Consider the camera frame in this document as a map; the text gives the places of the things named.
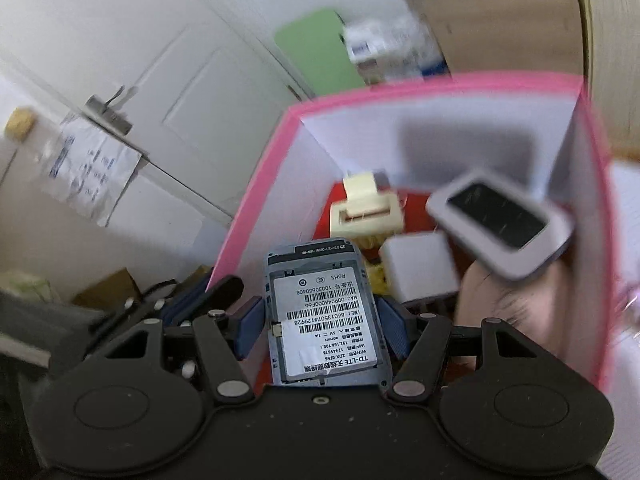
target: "white power adapter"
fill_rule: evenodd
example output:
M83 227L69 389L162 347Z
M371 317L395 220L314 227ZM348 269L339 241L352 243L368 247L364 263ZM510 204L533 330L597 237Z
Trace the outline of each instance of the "white power adapter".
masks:
M396 301L436 300L455 294L460 280L444 232L392 236L380 247Z
M348 238L361 249L372 249L404 230L398 196L379 191L373 173L348 176L342 182L347 200L331 204L331 238Z

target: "small yellow object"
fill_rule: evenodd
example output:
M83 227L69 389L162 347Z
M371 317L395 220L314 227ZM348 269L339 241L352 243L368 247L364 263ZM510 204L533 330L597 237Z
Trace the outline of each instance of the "small yellow object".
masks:
M30 108L16 108L4 127L4 134L11 140L23 142L33 128L36 114Z
M382 264L373 265L365 260L365 268L367 269L367 278L371 291L379 296L388 296L389 287L385 279L385 267Z

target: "yellow object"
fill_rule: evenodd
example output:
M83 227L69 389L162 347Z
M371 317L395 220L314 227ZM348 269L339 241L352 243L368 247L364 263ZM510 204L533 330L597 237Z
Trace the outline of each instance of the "yellow object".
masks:
M373 249L404 230L398 196L393 191L379 192L373 173L349 176L343 183L347 200L331 204L332 237L348 238L361 249Z
M23 142L35 122L36 114L30 108L16 108L4 127L4 134L11 140Z
M364 264L367 269L367 277L369 279L371 291L379 296L388 296L389 287L386 285L384 265L373 265L366 260Z

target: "barcode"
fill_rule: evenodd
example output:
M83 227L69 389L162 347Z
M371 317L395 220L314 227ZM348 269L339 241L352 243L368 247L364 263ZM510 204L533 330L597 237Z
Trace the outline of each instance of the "barcode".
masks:
M332 300L333 298L341 298L355 293L356 289L354 286L339 288L337 290L327 290L325 292L314 292L313 294L305 294L305 303L309 303L309 301Z
M331 314L332 312L354 310L359 306L360 304L357 301L347 301L347 303L337 303L335 305L316 306L315 308L306 308L304 310L296 310L295 312L287 312L287 319L322 316L322 314Z
M334 328L352 326L357 323L362 323L362 316L346 317L344 319L334 319L333 321L323 321L322 323L310 323L308 325L301 326L300 333L308 334L309 332L320 332L322 330L332 330Z

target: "black screen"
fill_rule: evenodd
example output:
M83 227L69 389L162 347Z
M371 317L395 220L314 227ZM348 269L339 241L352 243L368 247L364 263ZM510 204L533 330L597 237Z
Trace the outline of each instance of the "black screen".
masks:
M545 228L540 218L485 184L471 184L447 203L514 249L523 248Z

